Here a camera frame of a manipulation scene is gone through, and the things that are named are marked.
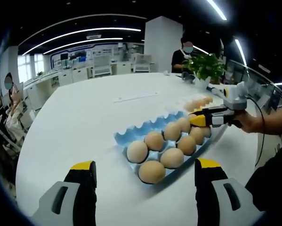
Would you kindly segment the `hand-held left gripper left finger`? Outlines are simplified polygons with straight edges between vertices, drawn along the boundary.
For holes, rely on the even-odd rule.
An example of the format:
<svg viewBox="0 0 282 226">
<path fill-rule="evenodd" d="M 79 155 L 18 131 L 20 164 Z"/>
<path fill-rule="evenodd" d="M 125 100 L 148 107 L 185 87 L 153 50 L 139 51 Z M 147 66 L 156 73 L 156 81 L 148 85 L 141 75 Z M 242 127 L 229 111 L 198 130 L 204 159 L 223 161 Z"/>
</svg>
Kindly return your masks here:
<svg viewBox="0 0 282 226">
<path fill-rule="evenodd" d="M 32 216 L 36 226 L 95 226 L 96 162 L 72 166 L 63 181 L 57 181 L 39 199 Z"/>
</svg>

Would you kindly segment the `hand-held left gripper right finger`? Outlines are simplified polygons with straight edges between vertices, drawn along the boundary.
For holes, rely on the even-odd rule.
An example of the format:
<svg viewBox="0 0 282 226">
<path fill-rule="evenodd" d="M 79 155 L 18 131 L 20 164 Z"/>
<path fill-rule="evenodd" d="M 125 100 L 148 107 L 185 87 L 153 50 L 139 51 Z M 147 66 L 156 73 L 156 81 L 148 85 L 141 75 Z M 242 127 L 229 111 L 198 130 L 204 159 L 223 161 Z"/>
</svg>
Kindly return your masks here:
<svg viewBox="0 0 282 226">
<path fill-rule="evenodd" d="M 198 158 L 194 179 L 199 226 L 258 226 L 264 212 L 252 194 L 236 179 L 228 178 L 214 160 Z"/>
</svg>

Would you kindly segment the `person's right hand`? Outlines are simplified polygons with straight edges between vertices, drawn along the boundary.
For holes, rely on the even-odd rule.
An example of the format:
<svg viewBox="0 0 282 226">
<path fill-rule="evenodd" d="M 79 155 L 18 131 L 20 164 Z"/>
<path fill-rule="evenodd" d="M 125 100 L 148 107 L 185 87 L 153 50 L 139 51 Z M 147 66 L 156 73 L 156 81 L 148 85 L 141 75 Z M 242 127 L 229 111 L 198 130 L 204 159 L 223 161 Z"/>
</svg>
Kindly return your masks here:
<svg viewBox="0 0 282 226">
<path fill-rule="evenodd" d="M 234 120 L 240 122 L 240 128 L 246 133 L 259 133 L 261 131 L 261 117 L 254 117 L 247 111 L 237 112 L 234 115 Z"/>
</svg>

